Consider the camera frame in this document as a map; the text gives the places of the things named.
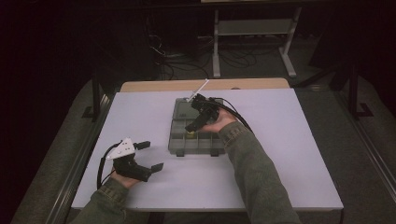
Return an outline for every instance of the black cable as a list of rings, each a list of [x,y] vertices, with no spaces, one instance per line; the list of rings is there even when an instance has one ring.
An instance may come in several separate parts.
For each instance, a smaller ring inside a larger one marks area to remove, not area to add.
[[[165,66],[169,67],[169,68],[171,69],[172,73],[170,73],[170,74],[167,73],[167,72],[165,71]],[[175,70],[174,70],[174,68],[173,68],[170,64],[168,64],[168,63],[163,63],[163,73],[170,76],[168,80],[172,80],[173,77],[176,77],[176,78],[178,79],[178,76],[175,75]]]
[[[242,118],[242,116],[241,116],[239,113],[233,111],[230,107],[228,107],[228,106],[226,106],[226,105],[223,105],[223,104],[221,104],[221,103],[218,103],[218,102],[216,102],[216,101],[198,101],[198,103],[216,105],[216,106],[218,106],[218,107],[221,107],[221,108],[227,110],[227,111],[230,112],[232,115],[234,115],[237,119],[239,119],[239,121],[241,121],[241,123],[242,123],[247,129],[249,129],[249,130],[253,133],[253,131],[251,130],[250,126],[249,126],[248,123],[245,121],[245,119]]]
[[[172,80],[173,77],[176,77],[176,80],[178,80],[177,76],[170,74],[170,73],[161,72],[160,75],[163,77],[163,80]]]
[[[204,50],[204,49],[211,48],[212,45],[210,45],[210,44],[212,42],[213,42],[213,37],[211,37],[210,41],[208,41],[207,43],[204,43],[201,47],[198,48],[196,56],[202,56],[205,53],[207,53],[208,50]],[[162,58],[166,59],[166,60],[178,60],[180,58],[188,58],[189,57],[189,55],[185,54],[185,53],[173,53],[173,54],[170,54],[169,52],[166,52],[164,49],[162,49],[162,44],[158,48],[155,48],[153,46],[150,46],[150,48],[154,49],[155,52],[160,54],[160,56]]]
[[[236,112],[236,113],[238,113],[238,111],[236,111],[236,109],[235,109],[235,107],[233,107],[233,105],[228,101],[228,100],[226,100],[226,99],[224,99],[224,98],[220,98],[220,97],[210,97],[211,99],[214,99],[214,100],[222,100],[222,101],[225,101],[225,102],[227,102],[227,104],[229,104],[232,108],[233,108],[233,110]]]
[[[102,172],[103,172],[103,168],[105,166],[105,162],[106,162],[106,156],[107,154],[111,151],[111,149],[113,149],[114,147],[117,147],[121,142],[114,144],[113,146],[111,146],[106,152],[105,155],[102,157],[102,159],[100,159],[100,163],[99,163],[99,169],[98,169],[98,175],[96,177],[96,187],[99,189],[100,187],[102,187]]]
[[[196,58],[201,57],[201,56],[205,55],[208,52],[209,52],[209,50],[206,50],[206,51],[202,52],[201,54],[196,55]],[[205,67],[210,62],[210,59],[211,59],[211,55],[209,55],[209,57],[207,57],[207,59],[205,60],[204,64],[202,66],[200,66],[200,67]],[[197,61],[196,59],[191,59],[191,60],[188,60],[186,62],[169,62],[169,60],[174,60],[174,59],[168,59],[168,63],[181,63],[181,64],[191,64],[191,63]]]
[[[102,180],[101,185],[103,185],[103,183],[105,183],[105,181],[108,179],[108,177],[111,176],[111,174],[113,174],[115,171],[116,171],[116,170],[112,170],[112,171],[110,172],[110,174],[108,174],[108,175]]]
[[[168,64],[184,64],[184,65],[188,65],[188,66],[195,67],[195,68],[193,68],[193,69],[187,69],[187,68],[181,68],[181,67],[177,67],[177,66],[174,66],[174,65],[170,65],[170,66],[172,66],[172,67],[174,67],[174,68],[176,68],[176,69],[182,70],[182,71],[202,70],[202,71],[204,71],[204,73],[205,73],[205,75],[206,75],[206,78],[209,78],[209,74],[206,72],[206,70],[204,69],[204,67],[210,62],[210,59],[211,59],[211,57],[210,57],[210,55],[209,55],[209,57],[207,57],[207,59],[206,59],[204,65],[201,65],[201,66],[200,66],[200,65],[197,65],[197,64],[193,64],[193,63],[172,63],[172,62],[167,62],[167,63],[168,63]]]
[[[203,55],[205,55],[209,51],[211,51],[211,49],[207,49],[207,50],[204,50],[202,52],[198,51],[198,53],[193,58],[191,56],[189,56],[189,55],[182,55],[182,56],[178,56],[178,57],[166,58],[166,61],[169,62],[169,61],[173,61],[173,60],[187,59],[187,61],[184,61],[184,62],[172,62],[172,63],[194,63],[194,62],[197,61],[197,58],[202,57]]]
[[[239,41],[239,45],[241,47],[244,47],[245,45]],[[257,63],[257,58],[255,56],[262,56],[268,53],[273,52],[275,49],[278,49],[280,46],[282,46],[282,43],[277,44],[275,47],[273,47],[272,49],[269,49],[265,52],[260,52],[260,53],[255,53],[254,51],[256,51],[256,48],[258,48],[259,46],[262,45],[262,42],[259,42],[256,47],[253,47],[252,50],[249,50],[248,52],[244,52],[242,50],[239,50],[243,53],[243,55],[239,55],[236,52],[231,52],[229,49],[227,50],[227,52],[229,54],[231,54],[231,56],[233,56],[233,59],[231,59],[230,57],[226,56],[224,53],[219,53],[220,58],[227,63],[228,65],[230,65],[231,67],[235,67],[235,68],[247,68],[251,65],[254,65]],[[250,62],[247,57],[251,56],[253,58],[253,63]]]

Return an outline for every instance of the gray plastic tray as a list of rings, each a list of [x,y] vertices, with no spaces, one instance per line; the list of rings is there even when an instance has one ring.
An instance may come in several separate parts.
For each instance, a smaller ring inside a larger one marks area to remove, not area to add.
[[[188,133],[185,129],[199,113],[183,98],[177,98],[172,117],[168,149],[171,154],[183,157],[185,154],[224,154],[224,145],[216,133]]]

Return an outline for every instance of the white stick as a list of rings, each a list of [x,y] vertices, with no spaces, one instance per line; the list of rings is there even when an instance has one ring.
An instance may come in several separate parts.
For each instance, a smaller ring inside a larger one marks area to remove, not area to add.
[[[195,95],[196,94],[198,94],[198,92],[201,90],[201,89],[203,89],[204,88],[204,86],[207,84],[209,82],[209,79],[205,79],[205,83],[204,84],[202,84],[202,86],[200,87],[200,88],[198,88],[198,90],[197,91],[193,91],[192,92],[192,95],[190,96],[190,98],[189,99],[187,99],[187,102],[189,102],[190,100],[192,100],[192,98],[194,98],[195,97]]]

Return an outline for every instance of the wire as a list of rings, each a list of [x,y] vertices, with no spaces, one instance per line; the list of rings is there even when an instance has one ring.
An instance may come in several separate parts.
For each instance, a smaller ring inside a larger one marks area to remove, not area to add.
[[[113,146],[111,146],[106,152],[105,155],[102,157],[102,159],[100,160],[99,163],[99,169],[98,169],[98,175],[96,177],[96,187],[99,189],[100,187],[102,187],[103,181],[102,181],[102,172],[103,172],[103,168],[105,166],[105,161],[106,161],[106,156],[107,154],[111,151],[111,149],[113,149],[114,147],[117,147],[121,142],[114,144]]]
[[[167,73],[167,72],[165,71],[165,66],[168,66],[168,67],[171,69],[172,73]],[[174,68],[173,68],[171,65],[167,64],[167,63],[164,63],[164,64],[163,64],[163,74],[169,75],[169,76],[170,76],[168,80],[172,80],[173,77],[176,77],[176,78],[178,79],[178,76],[175,75],[175,70],[174,70]]]
[[[249,126],[248,123],[245,121],[245,119],[242,118],[242,116],[241,116],[239,113],[237,113],[236,111],[231,110],[230,107],[228,107],[228,106],[226,106],[226,105],[223,105],[223,104],[221,104],[221,103],[218,103],[218,102],[216,102],[216,101],[198,101],[198,103],[216,105],[216,106],[218,106],[218,107],[221,107],[221,108],[227,110],[227,111],[230,112],[232,115],[234,115],[237,119],[239,119],[239,121],[241,121],[241,123],[242,123],[247,129],[249,129],[249,130],[253,133],[253,131],[251,130],[250,126]]]
[[[227,104],[229,104],[229,105],[233,108],[233,110],[234,110],[236,113],[238,113],[238,111],[236,111],[235,107],[233,107],[233,105],[232,105],[228,100],[226,100],[226,99],[224,99],[224,98],[220,98],[220,97],[210,97],[210,98],[212,98],[212,99],[214,99],[214,100],[222,100],[222,101],[227,102]]]
[[[239,47],[243,48],[246,45],[244,45],[241,41],[241,38],[238,39],[239,40]],[[235,68],[247,68],[250,67],[251,65],[254,65],[257,63],[257,58],[256,56],[261,56],[261,55],[265,55],[268,53],[273,52],[275,49],[278,49],[281,45],[282,45],[283,41],[280,41],[279,44],[276,44],[276,46],[274,46],[273,48],[265,51],[265,52],[259,52],[256,53],[255,51],[263,44],[262,41],[258,42],[256,46],[253,47],[253,49],[248,50],[248,51],[243,51],[243,50],[238,50],[238,52],[236,52],[236,50],[234,50],[233,52],[229,49],[227,49],[227,53],[231,55],[231,57],[227,56],[224,53],[219,53],[220,58],[227,63],[228,65],[230,65],[231,67],[235,67]]]
[[[178,63],[178,62],[166,62],[167,65],[171,66],[172,68],[176,68],[182,71],[195,71],[195,70],[201,70],[205,73],[206,78],[209,78],[209,74],[206,72],[205,70],[205,66],[207,66],[210,62],[211,59],[211,55],[209,55],[207,57],[207,59],[205,60],[203,65],[197,65],[194,63]],[[179,65],[187,65],[187,66],[191,66],[193,68],[183,68],[183,67],[179,67],[179,66],[174,66],[173,64],[179,64]]]
[[[110,174],[108,174],[108,175],[102,180],[101,185],[103,185],[103,183],[105,183],[105,181],[108,179],[108,177],[111,176],[111,174],[113,174],[115,171],[116,171],[116,170],[112,170],[112,171],[110,172]]]
[[[166,52],[165,50],[162,49],[163,46],[163,42],[162,39],[157,36],[157,35],[149,35],[150,37],[156,37],[159,41],[159,47],[154,47],[152,45],[150,45],[149,47],[151,49],[154,49],[155,52],[157,52],[158,54],[160,54],[162,57],[166,58],[166,59],[177,59],[177,58],[182,58],[182,57],[186,57],[187,55],[184,53],[170,53],[170,52]],[[199,39],[208,39],[209,41],[207,41],[207,43],[204,43],[201,47],[198,48],[199,51],[206,49],[208,47],[212,47],[212,43],[214,41],[213,36],[202,36],[202,37],[198,37]]]

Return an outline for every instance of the jacket sleeve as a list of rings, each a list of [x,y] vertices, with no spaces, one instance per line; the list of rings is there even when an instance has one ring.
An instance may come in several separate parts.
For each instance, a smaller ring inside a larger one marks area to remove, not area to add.
[[[124,204],[128,189],[109,178],[92,196],[91,200],[71,222],[73,224],[123,223],[126,217]]]
[[[233,122],[219,132],[251,223],[301,223],[276,168],[254,134]]]

